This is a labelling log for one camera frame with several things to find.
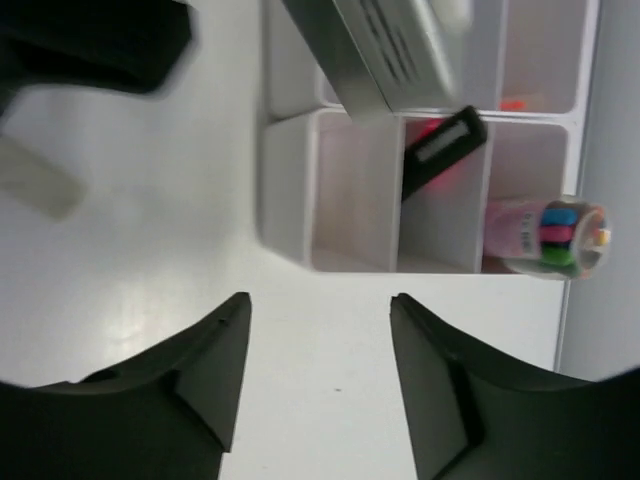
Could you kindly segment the clear tube of colored pens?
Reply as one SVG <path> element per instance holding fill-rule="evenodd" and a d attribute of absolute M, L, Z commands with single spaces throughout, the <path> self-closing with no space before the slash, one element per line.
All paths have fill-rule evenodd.
<path fill-rule="evenodd" d="M 485 213 L 482 271 L 587 278 L 606 260 L 611 233 L 605 208 L 577 197 L 492 200 Z"/>

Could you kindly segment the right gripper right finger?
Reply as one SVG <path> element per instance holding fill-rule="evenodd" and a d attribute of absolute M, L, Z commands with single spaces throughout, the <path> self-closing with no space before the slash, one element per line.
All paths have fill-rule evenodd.
<path fill-rule="evenodd" d="M 390 323 L 418 478 L 638 478 L 638 370 L 596 382 L 548 371 L 407 294 Z"/>

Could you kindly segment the grey eraser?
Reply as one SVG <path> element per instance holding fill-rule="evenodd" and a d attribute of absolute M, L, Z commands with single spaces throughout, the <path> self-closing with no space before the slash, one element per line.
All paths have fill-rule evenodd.
<path fill-rule="evenodd" d="M 84 184 L 11 137 L 1 137 L 1 190 L 49 218 L 71 214 L 85 197 Z"/>

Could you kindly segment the pink black highlighter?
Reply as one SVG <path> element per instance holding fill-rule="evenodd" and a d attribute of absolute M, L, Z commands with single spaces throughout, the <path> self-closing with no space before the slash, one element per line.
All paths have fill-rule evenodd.
<path fill-rule="evenodd" d="M 406 124 L 406 141 L 414 143 L 429 135 L 443 123 L 443 118 L 414 119 Z"/>

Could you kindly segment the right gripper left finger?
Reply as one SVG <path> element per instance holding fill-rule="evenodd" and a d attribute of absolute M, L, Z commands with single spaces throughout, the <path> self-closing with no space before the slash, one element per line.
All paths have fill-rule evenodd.
<path fill-rule="evenodd" d="M 77 383 L 1 385 L 4 479 L 216 479 L 251 328 L 246 292 Z"/>

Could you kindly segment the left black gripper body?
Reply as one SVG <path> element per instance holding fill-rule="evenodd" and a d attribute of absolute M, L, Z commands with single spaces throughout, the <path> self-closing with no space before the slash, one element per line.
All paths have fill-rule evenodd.
<path fill-rule="evenodd" d="M 183 1 L 4 1 L 1 109 L 39 85 L 147 95 L 193 40 Z"/>

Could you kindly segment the green black highlighter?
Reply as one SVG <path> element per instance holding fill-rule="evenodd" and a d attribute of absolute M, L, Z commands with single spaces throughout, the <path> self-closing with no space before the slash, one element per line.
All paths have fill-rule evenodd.
<path fill-rule="evenodd" d="M 405 149 L 401 200 L 409 199 L 487 139 L 487 127 L 471 105 L 442 120 Z"/>

